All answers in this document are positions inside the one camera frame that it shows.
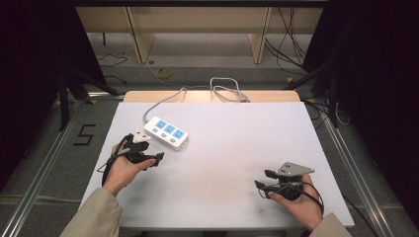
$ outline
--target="gray carpet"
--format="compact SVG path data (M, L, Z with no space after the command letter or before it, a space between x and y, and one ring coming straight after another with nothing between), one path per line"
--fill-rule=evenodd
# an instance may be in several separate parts
M294 80L299 78L299 76L293 76L281 71L281 69L266 68L172 68L172 70L172 77L164 82L187 86L208 86L209 80L213 76L231 77L238 81L241 90L280 90L287 86L288 77L292 77ZM118 76L127 81L127 84L124 84L116 78L107 78L111 87L123 92L180 89L179 86L161 84L146 67L103 67L103 71L107 76ZM312 82L298 88L297 91L301 98L310 96L311 86ZM89 91L100 91L90 85L86 85L86 88ZM83 105L73 129L70 131L62 151L41 190L40 195L45 196L45 198L37 200L19 236L57 236L77 211L119 102L118 100L98 100L96 104ZM316 111L313 108L307 107L307 110L313 118L316 117ZM58 134L59 123L59 106L54 105L44 122L43 130L39 132L38 139L32 145L28 157L21 162L14 176L1 192L0 226L5 226L19 201L19 196L25 193L41 166L49 146ZM83 124L95 125L86 127L84 130L84 133L93 134L93 138L89 145L74 146L74 143L86 142L88 139L78 137ZM316 131L322 148L342 193L368 218L368 214L324 122L321 118L314 119L313 126L317 127ZM379 168L373 165L372 158L358 134L356 126L351 123L346 126L340 125L339 130L388 218L388 223L395 236L419 236L418 230L386 184ZM58 200L52 201L47 198L58 198ZM349 209L356 222L356 226L350 229L353 236L373 236L361 216L351 206L349 206ZM288 231L288 236L299 236L299 233L300 230L291 230ZM121 235L135 236L137 234L123 231Z

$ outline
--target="hand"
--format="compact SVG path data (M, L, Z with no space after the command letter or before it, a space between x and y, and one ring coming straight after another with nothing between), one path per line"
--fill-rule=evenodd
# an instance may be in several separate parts
M302 182L312 185L309 175L302 176ZM310 185L303 185L303 190L314 198L318 199L318 194ZM320 207L312 199L305 195L301 195L296 200L288 200L285 197L269 192L268 195L272 200L283 205L308 231L312 232L313 229L323 219Z
M124 149L125 145L126 142L122 145L121 149ZM116 152L117 148L118 146L115 145L112 149L112 154ZM103 188L110 191L116 197L120 190L129 185L140 171L149 168L155 162L155 159L149 159L138 164L132 164L125 156L120 156L109 171Z

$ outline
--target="power strip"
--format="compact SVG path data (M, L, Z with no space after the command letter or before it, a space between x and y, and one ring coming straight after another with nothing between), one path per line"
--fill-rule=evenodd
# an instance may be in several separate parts
M144 126L144 129L145 133L163 142L176 151L188 145L188 133L162 118L152 118Z

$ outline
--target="white tabletop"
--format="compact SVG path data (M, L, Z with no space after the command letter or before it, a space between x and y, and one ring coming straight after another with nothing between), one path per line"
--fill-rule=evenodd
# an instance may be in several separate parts
M142 128L154 104L120 103L83 201L101 186L96 172L112 147ZM289 229L300 225L280 205L263 199L258 180L274 184L264 170L289 161L313 168L325 214L347 227L354 222L340 194L303 103L165 103L152 110L184 129L189 144L174 151L150 140L145 154L165 152L158 167L140 172L118 195L121 227L144 230Z

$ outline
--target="sleeve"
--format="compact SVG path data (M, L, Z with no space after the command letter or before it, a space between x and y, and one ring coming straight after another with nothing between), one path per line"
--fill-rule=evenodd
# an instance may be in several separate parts
M106 189L94 191L60 236L118 236L123 209Z
M330 213L311 232L310 237L342 236L351 237L348 230L342 225L334 213Z

